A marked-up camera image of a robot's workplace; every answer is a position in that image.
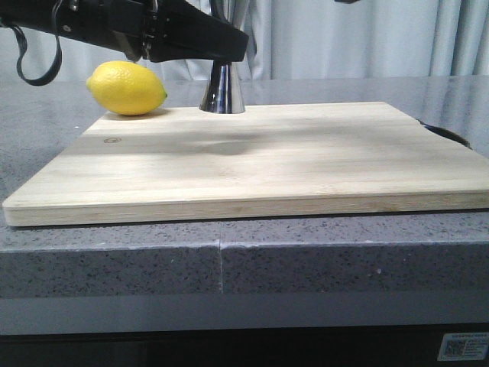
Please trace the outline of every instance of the qr code label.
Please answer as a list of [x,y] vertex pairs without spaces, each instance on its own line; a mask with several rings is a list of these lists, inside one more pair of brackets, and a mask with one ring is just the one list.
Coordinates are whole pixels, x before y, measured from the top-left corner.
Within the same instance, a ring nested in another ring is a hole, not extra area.
[[443,336],[439,361],[481,361],[489,349],[489,333],[453,333]]

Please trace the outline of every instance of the yellow lemon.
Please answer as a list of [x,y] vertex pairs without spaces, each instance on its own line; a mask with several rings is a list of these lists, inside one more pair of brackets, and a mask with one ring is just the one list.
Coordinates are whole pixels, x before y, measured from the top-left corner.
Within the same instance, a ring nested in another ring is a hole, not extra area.
[[167,98],[153,71],[128,61],[101,64],[87,79],[86,86],[100,105],[120,115],[143,115]]

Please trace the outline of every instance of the wooden cutting board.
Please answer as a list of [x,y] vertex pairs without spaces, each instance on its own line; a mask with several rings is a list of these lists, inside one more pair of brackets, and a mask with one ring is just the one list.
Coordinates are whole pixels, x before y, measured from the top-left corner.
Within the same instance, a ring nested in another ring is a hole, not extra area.
[[489,207],[489,160],[382,102],[107,113],[4,203],[11,226]]

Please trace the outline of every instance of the black cable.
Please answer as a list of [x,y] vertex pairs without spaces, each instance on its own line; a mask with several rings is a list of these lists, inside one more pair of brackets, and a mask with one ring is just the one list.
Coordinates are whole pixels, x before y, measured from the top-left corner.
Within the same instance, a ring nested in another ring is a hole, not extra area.
[[56,53],[54,55],[53,63],[51,64],[51,66],[47,70],[47,72],[43,76],[41,76],[37,79],[26,78],[24,75],[24,72],[22,70],[22,60],[24,59],[24,56],[28,50],[28,41],[25,37],[24,32],[16,24],[12,24],[8,21],[2,20],[2,25],[6,26],[7,28],[12,29],[13,32],[15,33],[15,37],[17,38],[18,51],[19,51],[19,57],[17,60],[17,74],[20,76],[20,78],[23,81],[25,81],[26,83],[28,83],[32,86],[45,86],[46,84],[52,82],[54,80],[54,78],[56,78],[56,75],[60,71],[61,63],[63,60],[63,53],[61,51],[60,38],[58,35],[57,14],[58,14],[58,10],[60,9],[60,6],[63,3],[63,1],[64,0],[58,0],[54,4],[53,10],[51,11],[51,27],[53,30],[54,37],[56,38]]

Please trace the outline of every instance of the white curtain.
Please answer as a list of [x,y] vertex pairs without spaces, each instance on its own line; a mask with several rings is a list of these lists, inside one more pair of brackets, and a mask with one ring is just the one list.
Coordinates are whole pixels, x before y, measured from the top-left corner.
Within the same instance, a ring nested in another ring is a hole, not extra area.
[[[189,0],[209,12],[209,0]],[[489,0],[251,0],[244,29],[242,79],[323,79],[489,74]],[[41,75],[54,54],[52,35],[26,30],[24,68]],[[0,29],[0,81],[18,80],[17,44]],[[122,53],[62,39],[57,80],[85,80]],[[164,80],[204,80],[212,62],[142,60]]]

